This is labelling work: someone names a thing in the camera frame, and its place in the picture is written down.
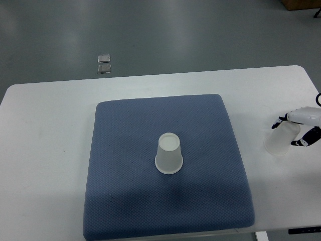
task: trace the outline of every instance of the robotic arm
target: robotic arm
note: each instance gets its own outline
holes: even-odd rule
[[[321,106],[318,98],[321,93],[316,96],[316,103]],[[298,141],[291,142],[293,146],[307,147],[321,139],[321,108],[303,107],[286,113],[284,117],[280,116],[272,129],[277,128],[282,122],[290,121],[293,123],[312,126],[313,128],[305,133],[305,135]]]

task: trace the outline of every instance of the floor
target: floor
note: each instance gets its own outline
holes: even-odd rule
[[[321,91],[316,11],[289,12],[280,0],[2,0],[0,101],[13,84],[282,65],[302,66]],[[106,53],[111,73],[98,75],[97,56]],[[287,230],[268,236],[321,240],[320,233]]]

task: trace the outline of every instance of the blue cushion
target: blue cushion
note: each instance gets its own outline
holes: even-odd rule
[[[183,166],[159,172],[159,137],[175,133]],[[87,240],[248,227],[251,192],[233,129],[217,94],[98,104],[88,168]]]

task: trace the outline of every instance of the translucent cup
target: translucent cup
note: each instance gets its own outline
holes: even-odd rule
[[[300,126],[292,122],[282,122],[277,128],[273,130],[264,140],[266,150],[276,156],[286,154],[300,132]]]
[[[165,133],[160,136],[155,165],[164,174],[174,174],[182,168],[180,139],[174,133]]]

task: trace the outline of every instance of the table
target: table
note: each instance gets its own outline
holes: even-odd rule
[[[317,107],[317,90],[305,70],[283,66],[11,86],[0,105],[2,238],[84,240],[84,194],[99,102],[210,93],[221,95],[229,114],[256,221],[248,228],[195,235],[320,226],[321,143],[291,147],[282,157],[263,145],[279,115]],[[303,126],[298,138],[307,130]]]

